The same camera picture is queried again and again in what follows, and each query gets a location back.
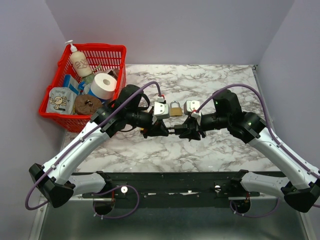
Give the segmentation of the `black padlock with keys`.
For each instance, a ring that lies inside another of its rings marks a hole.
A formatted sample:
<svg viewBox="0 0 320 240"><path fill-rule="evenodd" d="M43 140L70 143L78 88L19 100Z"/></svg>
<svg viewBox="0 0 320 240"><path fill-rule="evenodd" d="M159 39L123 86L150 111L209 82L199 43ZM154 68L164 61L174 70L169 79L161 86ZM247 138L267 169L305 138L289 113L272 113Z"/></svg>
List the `black padlock with keys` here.
<svg viewBox="0 0 320 240"><path fill-rule="evenodd" d="M181 135L188 129L186 124L176 124L174 126L167 127L169 134L171 135Z"/></svg>

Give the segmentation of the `large brass padlock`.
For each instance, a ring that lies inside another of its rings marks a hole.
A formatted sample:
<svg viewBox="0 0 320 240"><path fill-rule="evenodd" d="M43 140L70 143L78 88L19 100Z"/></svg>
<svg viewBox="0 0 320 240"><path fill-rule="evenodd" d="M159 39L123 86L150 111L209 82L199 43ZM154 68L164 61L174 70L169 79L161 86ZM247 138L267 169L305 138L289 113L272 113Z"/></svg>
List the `large brass padlock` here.
<svg viewBox="0 0 320 240"><path fill-rule="evenodd" d="M181 117L183 115L183 111L182 111L182 108L181 108L181 105L178 101L172 101L170 104L169 104L169 107L170 107L170 116L171 117Z"/></svg>

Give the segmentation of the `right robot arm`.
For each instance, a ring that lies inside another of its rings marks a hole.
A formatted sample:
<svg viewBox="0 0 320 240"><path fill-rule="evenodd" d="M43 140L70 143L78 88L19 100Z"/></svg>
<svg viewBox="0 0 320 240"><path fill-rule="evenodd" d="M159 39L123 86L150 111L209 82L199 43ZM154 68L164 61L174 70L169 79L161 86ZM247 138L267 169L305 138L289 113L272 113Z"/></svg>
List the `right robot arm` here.
<svg viewBox="0 0 320 240"><path fill-rule="evenodd" d="M220 89L210 99L214 102L215 113L202 114L202 106L197 106L188 111L183 124L174 127L175 135L199 141L207 131L227 129L233 137L262 153L284 174L275 177L240 170L231 179L230 191L236 196L245 192L271 195L296 211L307 213L320 197L320 170L281 141L267 118L242 111L235 93Z"/></svg>

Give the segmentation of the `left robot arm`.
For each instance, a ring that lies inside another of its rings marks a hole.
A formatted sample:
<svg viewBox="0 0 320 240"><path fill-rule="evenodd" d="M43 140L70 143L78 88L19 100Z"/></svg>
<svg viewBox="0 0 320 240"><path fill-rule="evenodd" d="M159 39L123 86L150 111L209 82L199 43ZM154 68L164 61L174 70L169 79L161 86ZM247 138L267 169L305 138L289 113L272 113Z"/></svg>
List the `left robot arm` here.
<svg viewBox="0 0 320 240"><path fill-rule="evenodd" d="M99 108L80 133L56 156L44 164L35 163L29 168L33 186L25 198L25 208L36 210L29 205L31 194L38 189L46 202L59 208L76 195L97 194L104 198L110 194L110 178L99 172L88 175L74 175L76 168L102 143L110 140L126 125L151 129L158 126L154 116L139 107L144 89L151 85L160 88L156 81L142 87L129 84L118 98Z"/></svg>

